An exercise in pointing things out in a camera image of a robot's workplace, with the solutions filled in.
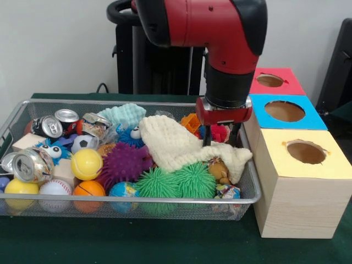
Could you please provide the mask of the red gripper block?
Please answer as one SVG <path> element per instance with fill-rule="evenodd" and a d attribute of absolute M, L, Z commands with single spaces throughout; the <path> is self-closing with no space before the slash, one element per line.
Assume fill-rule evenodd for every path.
<path fill-rule="evenodd" d="M 228 144 L 236 147 L 241 123 L 249 120 L 252 114 L 252 100 L 248 96 L 245 104 L 239 108 L 217 108 L 209 104 L 205 97 L 196 100 L 196 115 L 204 125 L 203 147 L 210 146 L 212 141 L 211 126 L 214 124 L 233 123 L 229 126 Z"/>

